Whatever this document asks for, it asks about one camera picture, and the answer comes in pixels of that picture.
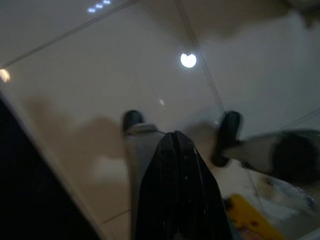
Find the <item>black shoe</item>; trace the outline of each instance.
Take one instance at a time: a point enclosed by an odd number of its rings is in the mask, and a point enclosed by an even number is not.
[[[127,111],[122,119],[122,132],[126,132],[130,127],[135,124],[144,123],[144,117],[136,110]]]
[[[225,149],[240,144],[237,138],[241,123],[242,116],[240,113],[236,111],[225,113],[216,135],[214,153],[211,156],[211,162],[216,167],[225,167],[228,164],[230,159],[222,156]]]

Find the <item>tiled floor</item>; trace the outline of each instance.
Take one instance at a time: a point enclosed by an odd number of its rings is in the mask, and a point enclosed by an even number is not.
[[[248,172],[209,162],[224,110],[242,136],[320,129],[320,25],[279,0],[0,3],[0,85],[26,130],[107,239],[129,237],[120,124],[129,109],[191,137],[224,196],[255,195]],[[186,68],[182,53],[197,64]]]

